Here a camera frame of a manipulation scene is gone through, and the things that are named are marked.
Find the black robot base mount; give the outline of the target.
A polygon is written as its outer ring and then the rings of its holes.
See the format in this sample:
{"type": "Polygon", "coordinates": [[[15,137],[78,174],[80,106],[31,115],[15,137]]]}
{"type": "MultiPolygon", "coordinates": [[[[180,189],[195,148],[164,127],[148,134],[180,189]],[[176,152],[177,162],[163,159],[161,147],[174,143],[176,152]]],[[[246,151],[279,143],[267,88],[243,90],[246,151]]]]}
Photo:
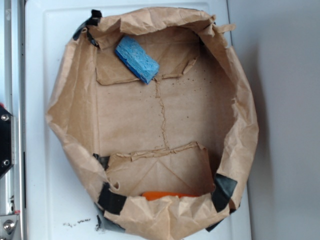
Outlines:
{"type": "Polygon", "coordinates": [[[0,178],[2,179],[13,165],[12,115],[0,104],[0,178]]]}

